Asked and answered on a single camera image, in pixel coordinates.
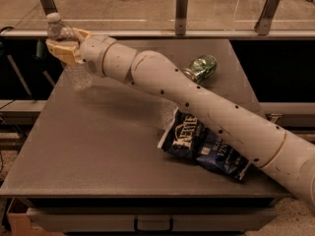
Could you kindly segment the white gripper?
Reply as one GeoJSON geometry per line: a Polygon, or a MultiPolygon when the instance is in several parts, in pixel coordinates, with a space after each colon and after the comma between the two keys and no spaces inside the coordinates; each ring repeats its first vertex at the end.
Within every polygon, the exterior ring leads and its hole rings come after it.
{"type": "Polygon", "coordinates": [[[78,41],[45,41],[49,53],[61,62],[70,66],[82,63],[86,64],[86,70],[92,75],[103,78],[103,60],[109,47],[116,40],[107,35],[93,35],[88,30],[73,28],[78,41]]]}

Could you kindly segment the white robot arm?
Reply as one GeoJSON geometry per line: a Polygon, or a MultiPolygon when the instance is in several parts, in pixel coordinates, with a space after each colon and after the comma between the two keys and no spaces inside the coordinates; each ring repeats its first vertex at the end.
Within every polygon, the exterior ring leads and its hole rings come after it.
{"type": "Polygon", "coordinates": [[[75,41],[46,41],[48,51],[75,66],[175,102],[216,132],[309,207],[315,206],[315,145],[188,79],[156,51],[140,52],[107,35],[77,29],[75,41]]]}

